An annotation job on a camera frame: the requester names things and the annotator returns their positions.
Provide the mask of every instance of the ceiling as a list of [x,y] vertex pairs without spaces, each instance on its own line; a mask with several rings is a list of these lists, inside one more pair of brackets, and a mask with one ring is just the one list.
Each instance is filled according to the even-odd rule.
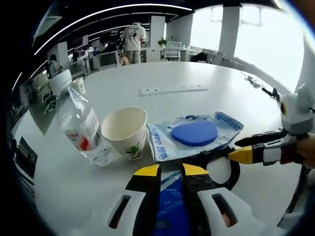
[[[24,53],[27,53],[28,61],[31,63],[25,68],[25,66],[23,66],[23,61],[17,61],[22,62],[22,68],[20,68],[20,70],[23,71],[23,78],[21,81],[25,81],[34,72],[34,70],[36,70],[46,60],[47,51],[58,42],[73,41],[74,39],[86,34],[90,35],[102,30],[130,25],[133,22],[149,23],[151,15],[165,16],[166,22],[169,22],[176,18],[191,14],[194,10],[212,5],[223,4],[224,6],[236,6],[240,5],[240,3],[255,3],[275,7],[272,0],[162,0],[159,2],[160,4],[180,6],[191,10],[160,5],[138,5],[119,8],[124,5],[143,4],[145,2],[149,2],[150,4],[151,2],[156,1],[133,0],[131,2],[130,0],[58,0],[54,2],[53,6],[51,3],[36,3],[38,6],[37,10],[41,9],[41,11],[34,11],[33,14],[28,14],[27,18],[28,21],[31,21],[33,28],[31,30],[28,29],[28,34],[19,34],[19,37],[21,37],[21,35],[24,37],[29,37],[31,35],[31,38],[34,35],[37,35],[37,37],[31,40],[28,38],[27,40],[24,39],[24,47],[19,48],[20,50],[24,50]],[[37,30],[37,26],[40,24],[43,25],[44,20],[47,18],[49,19],[49,26],[46,25],[46,29],[42,28]]]

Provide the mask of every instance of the plastic water bottle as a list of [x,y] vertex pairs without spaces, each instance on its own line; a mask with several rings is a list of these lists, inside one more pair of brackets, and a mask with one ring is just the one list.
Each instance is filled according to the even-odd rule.
[[75,147],[91,162],[105,166],[113,148],[102,136],[101,126],[88,99],[73,89],[71,73],[63,71],[50,81],[56,95],[57,122]]

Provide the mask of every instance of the white round table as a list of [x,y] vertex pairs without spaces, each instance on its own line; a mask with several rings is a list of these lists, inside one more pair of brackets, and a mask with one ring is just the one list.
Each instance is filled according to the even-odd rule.
[[[244,80],[240,71],[226,67],[194,62],[143,63],[91,74],[84,84],[100,120],[126,106],[144,109],[151,124],[222,111],[244,124],[235,141],[281,126],[277,102]],[[209,90],[140,96],[141,89],[189,85]],[[117,156],[110,165],[100,168],[76,150],[59,130],[56,117],[42,135],[26,114],[16,132],[16,136],[21,135],[38,154],[34,176],[38,212],[58,234],[80,227],[94,207],[102,205],[106,214],[134,172],[153,163],[148,151],[141,161],[130,163]],[[208,170],[217,182],[229,177],[224,158],[208,165]],[[241,164],[240,178],[232,192],[251,206],[254,217],[276,226],[292,200],[300,171],[297,164]]]

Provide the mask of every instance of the khaki pants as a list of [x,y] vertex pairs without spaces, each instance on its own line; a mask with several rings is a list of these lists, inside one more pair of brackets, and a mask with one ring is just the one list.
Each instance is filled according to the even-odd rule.
[[140,51],[124,51],[124,55],[128,58],[130,64],[141,62]]

